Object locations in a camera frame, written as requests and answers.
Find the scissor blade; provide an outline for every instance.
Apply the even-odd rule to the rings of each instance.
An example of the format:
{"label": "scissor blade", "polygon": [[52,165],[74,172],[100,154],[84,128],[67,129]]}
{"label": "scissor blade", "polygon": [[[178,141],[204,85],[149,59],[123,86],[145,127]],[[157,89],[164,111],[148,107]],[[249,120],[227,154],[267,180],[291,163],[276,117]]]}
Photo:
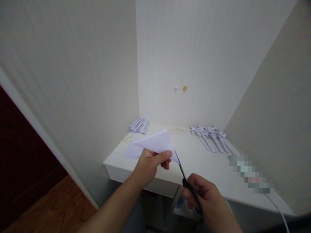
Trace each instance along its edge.
{"label": "scissor blade", "polygon": [[186,177],[185,177],[185,174],[184,174],[184,170],[182,169],[182,166],[181,166],[181,163],[180,163],[180,160],[179,160],[179,158],[178,158],[178,155],[177,155],[176,151],[175,151],[175,154],[176,154],[177,159],[178,159],[178,162],[179,162],[179,167],[180,167],[181,173],[182,173],[182,175],[184,176],[184,178],[186,178]]}

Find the scissors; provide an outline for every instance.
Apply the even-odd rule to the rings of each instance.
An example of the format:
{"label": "scissors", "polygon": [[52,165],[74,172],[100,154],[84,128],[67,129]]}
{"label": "scissors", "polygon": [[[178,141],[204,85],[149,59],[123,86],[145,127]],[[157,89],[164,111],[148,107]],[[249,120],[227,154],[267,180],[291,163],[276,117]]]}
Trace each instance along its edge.
{"label": "scissors", "polygon": [[186,179],[186,177],[185,177],[185,174],[184,174],[184,170],[182,169],[182,166],[181,166],[181,163],[180,163],[180,160],[179,160],[179,158],[178,158],[177,153],[176,153],[176,156],[177,156],[177,159],[178,159],[178,162],[179,162],[179,167],[180,167],[181,173],[182,173],[182,175],[184,176],[184,178],[182,179],[182,185],[184,186],[184,188],[189,189],[190,192],[192,193],[192,195],[194,196],[195,201],[197,202],[198,207],[199,207],[199,209],[197,209],[197,208],[195,207],[195,210],[198,212],[199,215],[202,216],[202,215],[203,215],[203,209],[202,209],[201,203],[200,203],[200,201],[199,201],[199,198],[198,198],[198,196],[197,196],[197,193],[195,192],[195,190],[194,190],[194,188],[191,186],[191,184],[188,183],[188,181],[187,181],[187,179]]}

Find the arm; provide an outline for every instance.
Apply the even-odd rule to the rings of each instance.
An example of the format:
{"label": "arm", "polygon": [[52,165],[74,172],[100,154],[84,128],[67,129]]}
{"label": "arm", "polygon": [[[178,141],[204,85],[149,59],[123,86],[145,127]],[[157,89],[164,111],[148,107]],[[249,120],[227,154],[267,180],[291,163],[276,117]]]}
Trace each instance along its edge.
{"label": "arm", "polygon": [[[187,181],[198,194],[203,209],[203,219],[213,233],[242,232],[216,185],[197,174],[191,174]],[[182,195],[187,200],[189,209],[192,209],[193,206],[198,208],[190,190],[185,188]]]}
{"label": "arm", "polygon": [[132,175],[108,201],[78,230],[82,232],[120,232],[143,187],[155,177],[157,166],[169,169],[171,151],[156,154],[144,149]]}

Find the black scissor handle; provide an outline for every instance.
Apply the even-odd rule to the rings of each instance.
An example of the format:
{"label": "black scissor handle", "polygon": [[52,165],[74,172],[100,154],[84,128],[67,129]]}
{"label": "black scissor handle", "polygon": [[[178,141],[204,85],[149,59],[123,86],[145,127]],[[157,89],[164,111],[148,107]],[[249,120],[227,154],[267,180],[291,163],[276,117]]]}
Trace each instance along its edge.
{"label": "black scissor handle", "polygon": [[199,198],[198,198],[197,193],[195,192],[194,188],[192,187],[191,184],[188,183],[186,178],[182,179],[182,185],[184,186],[184,188],[186,187],[187,189],[189,189],[190,192],[192,193],[192,195],[194,196],[195,201],[197,202],[199,209],[197,209],[196,207],[194,207],[194,208],[198,212],[198,214],[202,216],[203,215],[203,209],[202,209],[201,203],[199,201]]}

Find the white desk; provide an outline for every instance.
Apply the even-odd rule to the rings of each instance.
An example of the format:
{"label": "white desk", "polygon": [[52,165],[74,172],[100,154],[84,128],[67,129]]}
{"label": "white desk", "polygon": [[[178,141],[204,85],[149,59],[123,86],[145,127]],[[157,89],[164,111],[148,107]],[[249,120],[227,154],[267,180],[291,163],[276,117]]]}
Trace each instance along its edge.
{"label": "white desk", "polygon": [[[237,173],[229,166],[228,155],[230,153],[208,151],[198,137],[190,133],[190,129],[150,123],[146,135],[129,133],[127,136],[132,136],[132,139],[140,139],[164,129],[169,131],[186,177],[191,173],[196,173],[213,182],[221,195],[228,200],[278,212],[265,195],[252,193],[243,179],[237,176]],[[123,158],[122,154],[127,145],[128,143],[121,142],[103,162],[109,177],[120,182],[124,182],[133,172],[138,161],[138,158],[136,160]],[[239,155],[239,152],[230,143],[229,145],[231,150]],[[179,165],[172,161],[169,170],[164,170],[159,166],[155,182],[146,189],[169,197],[172,197],[172,193],[174,193],[174,197],[172,197],[175,198],[174,205],[182,191],[182,174]],[[269,196],[284,214],[296,216],[277,193],[274,192]]]}

